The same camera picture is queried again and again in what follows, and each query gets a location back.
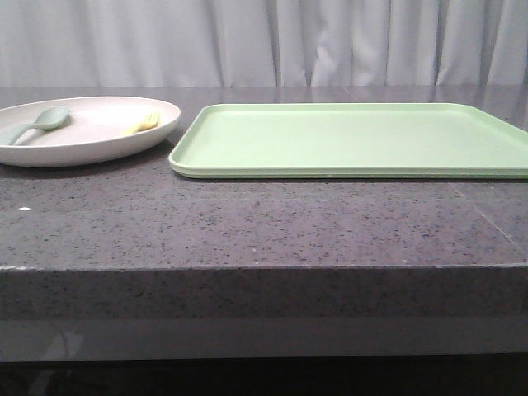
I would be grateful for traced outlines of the yellow plastic fork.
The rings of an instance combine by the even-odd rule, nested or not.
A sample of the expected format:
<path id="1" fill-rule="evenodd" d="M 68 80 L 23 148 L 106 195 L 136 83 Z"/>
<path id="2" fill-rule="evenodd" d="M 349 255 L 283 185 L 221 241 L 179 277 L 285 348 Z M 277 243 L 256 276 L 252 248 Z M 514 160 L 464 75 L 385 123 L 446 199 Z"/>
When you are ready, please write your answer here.
<path id="1" fill-rule="evenodd" d="M 158 126 L 159 118 L 160 113 L 158 111 L 150 112 L 141 121 L 126 128 L 120 135 L 127 136 L 155 128 Z"/>

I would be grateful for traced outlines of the sage green spoon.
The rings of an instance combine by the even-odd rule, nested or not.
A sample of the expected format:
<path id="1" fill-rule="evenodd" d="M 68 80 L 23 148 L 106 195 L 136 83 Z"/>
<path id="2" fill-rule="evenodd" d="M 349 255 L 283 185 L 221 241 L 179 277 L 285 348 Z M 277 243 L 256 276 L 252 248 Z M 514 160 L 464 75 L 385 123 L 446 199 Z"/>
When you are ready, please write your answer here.
<path id="1" fill-rule="evenodd" d="M 42 111 L 32 123 L 15 125 L 1 133 L 1 145 L 13 145 L 25 132 L 53 130 L 59 128 L 68 118 L 69 110 L 63 106 L 50 107 Z"/>

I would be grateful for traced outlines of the light green serving tray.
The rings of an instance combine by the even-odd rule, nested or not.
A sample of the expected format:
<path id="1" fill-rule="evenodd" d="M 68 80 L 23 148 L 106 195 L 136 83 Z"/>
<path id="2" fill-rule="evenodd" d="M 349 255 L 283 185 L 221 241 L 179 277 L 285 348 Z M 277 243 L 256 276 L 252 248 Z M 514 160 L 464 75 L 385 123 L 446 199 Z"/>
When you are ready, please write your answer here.
<path id="1" fill-rule="evenodd" d="M 194 178 L 524 178 L 527 134 L 454 103 L 205 107 L 168 161 Z"/>

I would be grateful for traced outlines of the beige round plate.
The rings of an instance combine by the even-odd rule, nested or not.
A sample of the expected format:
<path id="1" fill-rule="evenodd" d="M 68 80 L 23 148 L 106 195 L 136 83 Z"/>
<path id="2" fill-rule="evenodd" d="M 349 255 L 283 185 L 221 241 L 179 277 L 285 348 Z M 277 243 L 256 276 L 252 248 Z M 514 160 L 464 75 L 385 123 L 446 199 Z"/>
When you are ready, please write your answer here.
<path id="1" fill-rule="evenodd" d="M 68 122 L 57 130 L 29 130 L 15 145 L 1 147 L 1 164 L 19 167 L 68 167 L 127 157 L 160 144 L 176 129 L 181 110 L 144 97 L 74 97 L 1 109 L 1 133 L 30 123 L 47 108 L 68 108 Z M 158 111 L 158 126 L 121 136 L 148 113 Z"/>

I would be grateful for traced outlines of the white pleated curtain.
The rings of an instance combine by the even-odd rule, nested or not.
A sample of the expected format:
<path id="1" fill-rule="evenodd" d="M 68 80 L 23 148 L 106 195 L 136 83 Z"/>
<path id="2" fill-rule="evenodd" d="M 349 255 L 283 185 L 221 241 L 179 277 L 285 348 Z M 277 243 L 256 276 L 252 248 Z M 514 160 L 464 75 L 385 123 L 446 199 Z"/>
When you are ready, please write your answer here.
<path id="1" fill-rule="evenodd" d="M 4 87 L 517 85 L 524 1 L 4 1 Z"/>

